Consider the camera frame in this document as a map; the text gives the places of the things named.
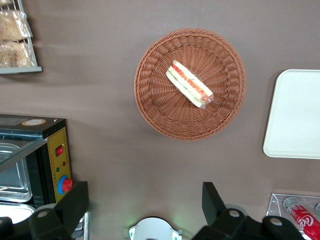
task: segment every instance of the metal tray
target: metal tray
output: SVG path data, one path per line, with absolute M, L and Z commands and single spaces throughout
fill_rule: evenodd
M 0 142 L 0 156 L 9 155 L 19 147 L 12 143 Z M 18 161 L 7 170 L 0 172 L 0 201 L 24 203 L 32 198 L 31 184 L 26 159 Z
M 29 205 L 0 202 L 0 217 L 9 217 L 13 224 L 17 224 L 35 212 L 35 209 Z

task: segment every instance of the white tray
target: white tray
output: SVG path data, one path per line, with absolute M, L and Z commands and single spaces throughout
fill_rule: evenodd
M 278 76 L 263 151 L 274 158 L 320 159 L 320 70 Z

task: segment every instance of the brown surface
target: brown surface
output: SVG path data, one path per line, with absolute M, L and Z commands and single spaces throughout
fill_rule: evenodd
M 213 92 L 205 109 L 194 106 L 167 78 L 174 60 Z M 212 31 L 185 28 L 148 48 L 135 74 L 134 96 L 142 116 L 158 132 L 179 140 L 200 140 L 217 134 L 235 118 L 246 87 L 244 63 L 228 41 Z
M 259 221 L 271 192 L 320 196 L 319 160 L 262 150 L 277 75 L 320 66 L 318 0 L 24 2 L 44 72 L 0 77 L 0 112 L 68 119 L 73 177 L 89 182 L 92 240 L 128 238 L 128 227 L 149 215 L 190 239 L 206 223 L 203 181 Z M 239 114 L 200 141 L 155 131 L 134 96 L 143 54 L 182 28 L 226 38 L 247 74 Z

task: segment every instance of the plastic wrap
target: plastic wrap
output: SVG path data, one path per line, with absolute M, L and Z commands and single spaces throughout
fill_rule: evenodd
M 0 41 L 20 41 L 32 37 L 27 15 L 19 10 L 0 12 Z
M 5 6 L 12 4 L 14 1 L 13 0 L 0 0 L 0 6 Z
M 14 67 L 12 55 L 9 49 L 0 45 L 0 68 Z
M 175 87 L 198 108 L 205 108 L 213 100 L 213 92 L 202 80 L 177 60 L 165 73 Z
M 31 55 L 30 46 L 25 42 L 4 42 L 0 45 L 1 54 L 0 62 L 4 67 L 34 67 L 35 63 Z

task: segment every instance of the oven door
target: oven door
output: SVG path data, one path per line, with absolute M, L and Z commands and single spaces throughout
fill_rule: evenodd
M 46 142 L 42 137 L 0 134 L 0 201 L 25 203 L 32 198 L 26 156 Z

